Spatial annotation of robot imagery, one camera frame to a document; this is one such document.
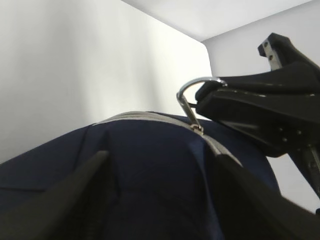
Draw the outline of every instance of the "metal carabiner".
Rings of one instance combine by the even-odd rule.
[[[196,79],[193,79],[189,82],[187,82],[185,85],[183,85],[180,90],[178,91],[178,93],[176,94],[176,99],[178,100],[180,106],[182,107],[183,111],[185,112],[185,114],[187,115],[187,117],[190,119],[191,121],[191,128],[193,129],[193,131],[197,131],[200,134],[204,134],[204,128],[200,125],[199,120],[196,118],[193,110],[191,108],[195,108],[197,106],[197,104],[194,103],[189,103],[186,99],[186,97],[184,96],[184,92],[191,86],[195,85],[195,84],[199,84],[199,83],[205,83],[205,82],[218,82],[221,83],[223,87],[227,87],[227,83],[220,79],[219,77],[211,77],[211,76],[205,76],[205,77],[199,77]]]

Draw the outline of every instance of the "metal ring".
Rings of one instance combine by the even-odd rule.
[[[186,84],[184,84],[180,90],[178,91],[178,93],[176,94],[176,99],[178,100],[180,106],[182,107],[183,111],[185,112],[185,114],[187,115],[187,117],[190,119],[191,121],[191,128],[195,131],[200,131],[202,134],[204,132],[204,128],[200,125],[198,119],[196,118],[194,112],[192,111],[191,108],[195,108],[197,106],[197,104],[194,103],[189,103],[186,99],[186,97],[184,96],[184,92],[191,86],[195,85],[195,84],[199,84],[199,83],[205,83],[205,82],[218,82],[221,83],[221,85],[223,87],[227,87],[227,83],[220,79],[219,77],[211,77],[211,76],[205,76],[205,77],[199,77],[196,79],[193,79],[189,82],[187,82]]]

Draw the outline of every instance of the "navy blue fabric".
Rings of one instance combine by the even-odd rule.
[[[207,135],[279,190],[255,146],[217,123],[201,123]],[[215,157],[199,135],[169,123],[121,120],[78,129],[1,165],[0,190],[47,189],[99,150],[109,151],[116,180],[103,240],[224,239],[204,174],[204,162]],[[0,193],[0,213],[30,197],[19,191]]]
[[[189,119],[184,116],[167,115],[172,118],[190,123]],[[210,120],[199,119],[200,124],[204,127],[204,133],[223,146],[225,146],[236,158],[238,158],[243,167],[248,169],[255,177],[262,180],[271,189],[280,192],[276,176],[271,168],[267,158],[259,149],[249,142],[241,133],[236,132],[226,126]]]

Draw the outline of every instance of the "gray zipper tape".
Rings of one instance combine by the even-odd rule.
[[[125,113],[121,113],[119,115],[113,116],[101,122],[98,122],[94,124],[94,126],[121,121],[121,120],[155,121],[155,122],[168,123],[168,124],[173,124],[179,127],[183,127],[202,137],[205,140],[205,142],[209,145],[211,151],[215,156],[221,155],[221,154],[229,155],[236,163],[242,166],[240,161],[235,156],[233,156],[232,153],[227,148],[225,148],[221,143],[219,143],[217,140],[213,139],[208,135],[202,134],[202,132],[197,132],[196,130],[192,129],[192,127],[189,124],[169,116],[164,116],[164,115],[153,113],[153,112],[129,111],[129,112],[125,112]]]

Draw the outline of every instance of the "white ceiling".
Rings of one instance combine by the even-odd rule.
[[[311,0],[123,0],[203,41]]]

